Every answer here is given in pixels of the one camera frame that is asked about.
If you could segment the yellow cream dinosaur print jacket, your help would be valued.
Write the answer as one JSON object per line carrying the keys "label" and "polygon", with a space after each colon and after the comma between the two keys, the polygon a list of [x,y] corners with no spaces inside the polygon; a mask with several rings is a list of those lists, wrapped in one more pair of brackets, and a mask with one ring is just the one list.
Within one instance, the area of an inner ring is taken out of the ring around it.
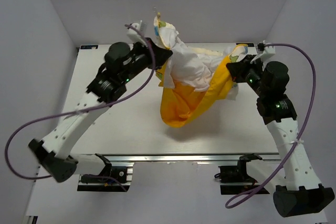
{"label": "yellow cream dinosaur print jacket", "polygon": [[174,25],[156,14],[154,32],[157,45],[173,54],[156,71],[163,88],[160,114],[170,127],[183,127],[207,111],[217,100],[235,100],[239,87],[226,68],[248,53],[248,47],[228,47],[223,53],[190,47],[181,41]]}

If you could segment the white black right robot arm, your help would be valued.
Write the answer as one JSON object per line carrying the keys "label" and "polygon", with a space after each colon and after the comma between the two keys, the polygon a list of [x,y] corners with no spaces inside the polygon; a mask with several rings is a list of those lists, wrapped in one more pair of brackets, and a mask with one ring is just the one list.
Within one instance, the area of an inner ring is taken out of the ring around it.
{"label": "white black right robot arm", "polygon": [[285,94],[289,82],[288,68],[271,61],[265,66],[252,55],[226,65],[233,81],[248,84],[257,94],[257,110],[275,141],[281,162],[273,170],[257,156],[239,159],[238,177],[252,178],[260,185],[248,196],[267,190],[282,217],[321,212],[335,199],[332,188],[324,187],[314,172],[298,129],[297,114]]}

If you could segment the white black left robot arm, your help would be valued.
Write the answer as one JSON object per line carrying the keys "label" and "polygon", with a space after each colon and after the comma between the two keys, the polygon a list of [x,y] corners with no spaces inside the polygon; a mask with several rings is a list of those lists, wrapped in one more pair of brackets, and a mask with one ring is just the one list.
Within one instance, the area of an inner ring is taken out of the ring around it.
{"label": "white black left robot arm", "polygon": [[150,38],[150,47],[141,42],[129,46],[116,42],[109,47],[97,75],[76,106],[57,127],[41,140],[28,144],[40,165],[58,183],[74,174],[89,175],[104,182],[110,178],[111,163],[101,154],[73,154],[74,145],[102,114],[126,93],[127,83],[146,68],[160,69],[172,51],[157,46]]}

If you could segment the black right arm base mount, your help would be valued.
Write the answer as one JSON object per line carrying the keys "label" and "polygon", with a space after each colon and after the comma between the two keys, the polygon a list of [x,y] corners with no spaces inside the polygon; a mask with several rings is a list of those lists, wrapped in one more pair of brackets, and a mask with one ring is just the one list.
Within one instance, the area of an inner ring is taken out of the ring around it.
{"label": "black right arm base mount", "polygon": [[221,195],[236,195],[258,187],[257,181],[247,175],[246,163],[254,160],[263,160],[257,154],[241,156],[236,165],[219,166],[219,173],[214,179],[220,182]]}

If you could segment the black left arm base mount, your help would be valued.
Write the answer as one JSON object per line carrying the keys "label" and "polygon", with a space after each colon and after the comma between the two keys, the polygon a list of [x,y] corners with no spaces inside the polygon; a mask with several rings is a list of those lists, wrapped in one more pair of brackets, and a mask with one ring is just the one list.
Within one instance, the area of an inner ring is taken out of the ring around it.
{"label": "black left arm base mount", "polygon": [[80,175],[77,191],[126,193],[132,174],[130,166],[112,166],[104,175]]}

